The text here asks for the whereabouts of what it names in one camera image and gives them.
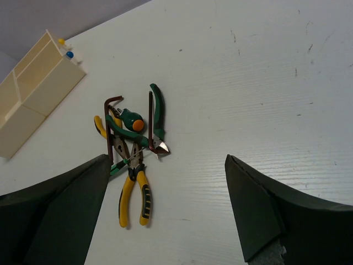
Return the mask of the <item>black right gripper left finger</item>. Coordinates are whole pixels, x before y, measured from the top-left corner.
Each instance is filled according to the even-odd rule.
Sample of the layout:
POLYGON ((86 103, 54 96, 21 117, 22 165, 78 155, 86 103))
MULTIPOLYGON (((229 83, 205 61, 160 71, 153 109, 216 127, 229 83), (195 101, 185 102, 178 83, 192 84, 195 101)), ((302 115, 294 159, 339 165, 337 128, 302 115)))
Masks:
POLYGON ((1 196, 1 264, 84 264, 110 177, 100 155, 1 196))

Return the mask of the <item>long dark hex key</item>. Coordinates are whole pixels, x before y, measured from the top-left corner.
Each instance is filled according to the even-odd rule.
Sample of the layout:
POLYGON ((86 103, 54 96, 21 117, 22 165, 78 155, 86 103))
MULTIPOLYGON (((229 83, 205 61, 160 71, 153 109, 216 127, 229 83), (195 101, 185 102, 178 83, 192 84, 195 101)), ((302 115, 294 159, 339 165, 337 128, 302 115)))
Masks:
POLYGON ((108 155, 109 155, 109 157, 110 157, 111 165, 114 164, 114 156, 113 156, 113 136, 112 136, 112 134, 111 134, 111 128, 110 128, 110 126, 109 126, 108 119, 107 119, 106 116, 109 115, 109 108, 108 108, 108 105, 109 105, 111 102, 120 101, 120 100, 123 100, 123 96, 111 97, 111 98, 108 98, 108 99, 104 102, 106 140, 107 140, 108 155))

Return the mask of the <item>green stubby screwdriver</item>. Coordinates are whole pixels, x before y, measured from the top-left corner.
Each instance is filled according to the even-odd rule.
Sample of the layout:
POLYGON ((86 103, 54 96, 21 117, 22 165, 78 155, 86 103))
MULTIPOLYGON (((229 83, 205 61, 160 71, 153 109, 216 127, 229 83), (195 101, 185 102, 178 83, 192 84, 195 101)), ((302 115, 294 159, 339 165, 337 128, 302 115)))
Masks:
POLYGON ((136 112, 132 112, 127 108, 117 108, 120 120, 124 123, 125 127, 133 132, 140 132, 144 129, 145 122, 143 118, 136 112))

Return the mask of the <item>green handled diagonal cutters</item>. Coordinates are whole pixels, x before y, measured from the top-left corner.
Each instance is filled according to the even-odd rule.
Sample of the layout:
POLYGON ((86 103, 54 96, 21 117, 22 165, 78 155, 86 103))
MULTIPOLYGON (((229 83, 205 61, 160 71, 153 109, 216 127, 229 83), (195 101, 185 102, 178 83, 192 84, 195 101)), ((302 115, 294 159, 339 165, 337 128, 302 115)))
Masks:
MULTIPOLYGON (((155 155, 158 158, 158 155, 167 155, 169 154, 168 146, 164 142, 165 130, 164 130, 164 118, 165 118, 165 102, 163 98, 163 94, 159 87, 152 83, 150 84, 151 91, 153 94, 153 105, 152 105, 152 118, 153 118, 153 143, 154 148, 156 149, 155 155)), ((106 116, 108 119, 108 123, 110 128, 119 136, 131 140, 140 144, 142 147, 146 147, 149 149, 148 138, 137 133, 128 131, 125 129, 119 128, 117 125, 114 125, 114 121, 112 117, 106 116)))

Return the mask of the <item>short dark hex key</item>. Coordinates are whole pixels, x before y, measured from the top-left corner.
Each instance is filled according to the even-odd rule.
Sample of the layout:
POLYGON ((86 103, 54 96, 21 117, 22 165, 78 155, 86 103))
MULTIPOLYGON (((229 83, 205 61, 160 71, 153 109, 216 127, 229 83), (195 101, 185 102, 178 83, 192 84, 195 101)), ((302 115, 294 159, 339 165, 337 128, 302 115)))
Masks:
POLYGON ((149 144, 149 149, 153 153, 155 153, 156 149, 154 148, 154 143, 153 143, 153 110, 152 110, 152 105, 153 105, 153 94, 152 91, 149 91, 148 95, 148 144, 149 144))

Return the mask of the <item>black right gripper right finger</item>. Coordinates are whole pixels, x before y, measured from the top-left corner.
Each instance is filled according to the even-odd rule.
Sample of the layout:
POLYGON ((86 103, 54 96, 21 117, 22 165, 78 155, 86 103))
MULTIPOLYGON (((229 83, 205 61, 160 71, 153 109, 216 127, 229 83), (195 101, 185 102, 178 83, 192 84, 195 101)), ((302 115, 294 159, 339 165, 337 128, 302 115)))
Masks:
POLYGON ((246 263, 352 263, 351 205, 300 192, 232 155, 225 171, 246 263))

